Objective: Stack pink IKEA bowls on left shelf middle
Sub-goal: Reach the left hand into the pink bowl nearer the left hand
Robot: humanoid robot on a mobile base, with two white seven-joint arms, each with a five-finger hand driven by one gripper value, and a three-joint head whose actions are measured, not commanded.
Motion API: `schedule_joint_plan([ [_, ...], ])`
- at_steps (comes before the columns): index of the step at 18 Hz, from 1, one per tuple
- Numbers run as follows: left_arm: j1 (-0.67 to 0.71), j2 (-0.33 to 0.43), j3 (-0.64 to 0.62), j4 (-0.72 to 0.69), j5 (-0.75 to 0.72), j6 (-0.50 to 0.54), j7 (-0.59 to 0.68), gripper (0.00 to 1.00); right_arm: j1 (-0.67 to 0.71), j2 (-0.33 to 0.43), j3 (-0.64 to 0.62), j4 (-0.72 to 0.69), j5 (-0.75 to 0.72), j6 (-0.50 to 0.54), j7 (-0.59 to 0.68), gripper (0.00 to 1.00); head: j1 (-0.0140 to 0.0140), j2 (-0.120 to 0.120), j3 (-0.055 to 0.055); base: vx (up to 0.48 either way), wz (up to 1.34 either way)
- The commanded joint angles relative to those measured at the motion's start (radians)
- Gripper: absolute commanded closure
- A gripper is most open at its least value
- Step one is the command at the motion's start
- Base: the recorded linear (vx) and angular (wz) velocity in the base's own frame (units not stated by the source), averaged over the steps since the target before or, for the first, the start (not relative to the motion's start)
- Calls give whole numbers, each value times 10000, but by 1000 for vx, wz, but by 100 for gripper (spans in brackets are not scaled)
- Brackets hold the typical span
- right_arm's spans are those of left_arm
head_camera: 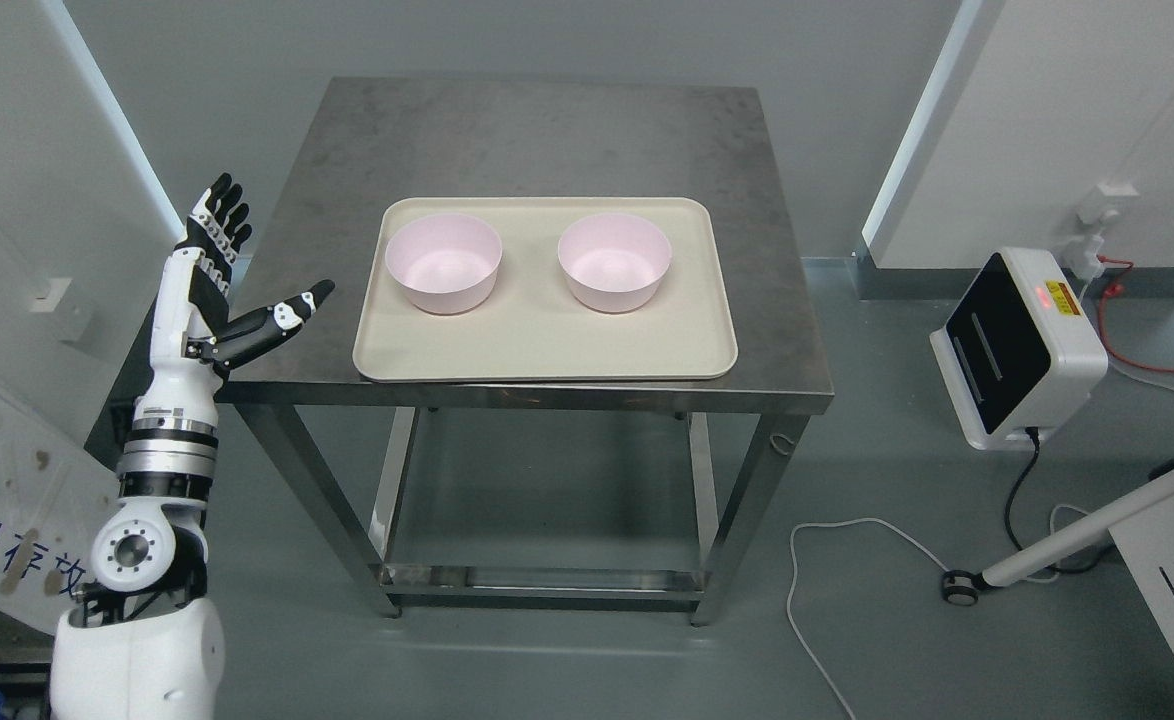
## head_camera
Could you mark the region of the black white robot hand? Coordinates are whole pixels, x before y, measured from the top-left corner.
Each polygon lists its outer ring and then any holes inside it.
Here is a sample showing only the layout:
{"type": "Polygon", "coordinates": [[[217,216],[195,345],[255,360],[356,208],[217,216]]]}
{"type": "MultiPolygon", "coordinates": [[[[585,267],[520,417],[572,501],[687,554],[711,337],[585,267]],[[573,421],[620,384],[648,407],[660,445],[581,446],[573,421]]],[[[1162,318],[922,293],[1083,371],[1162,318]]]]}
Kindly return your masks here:
{"type": "Polygon", "coordinates": [[[153,369],[204,368],[221,379],[294,338],[335,290],[322,280],[298,295],[231,318],[241,245],[252,236],[243,187],[222,173],[185,215],[154,302],[153,369]]]}

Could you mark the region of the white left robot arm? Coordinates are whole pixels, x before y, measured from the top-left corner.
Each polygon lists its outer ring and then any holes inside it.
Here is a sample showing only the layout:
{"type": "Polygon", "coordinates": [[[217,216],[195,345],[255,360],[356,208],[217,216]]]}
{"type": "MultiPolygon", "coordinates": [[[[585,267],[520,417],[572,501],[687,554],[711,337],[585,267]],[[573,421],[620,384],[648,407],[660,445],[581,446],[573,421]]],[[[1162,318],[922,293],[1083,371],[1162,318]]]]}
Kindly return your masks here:
{"type": "Polygon", "coordinates": [[[227,662],[203,523],[215,475],[216,377],[154,374],[116,466],[117,509],[90,580],[58,620],[56,719],[211,719],[227,662]]]}

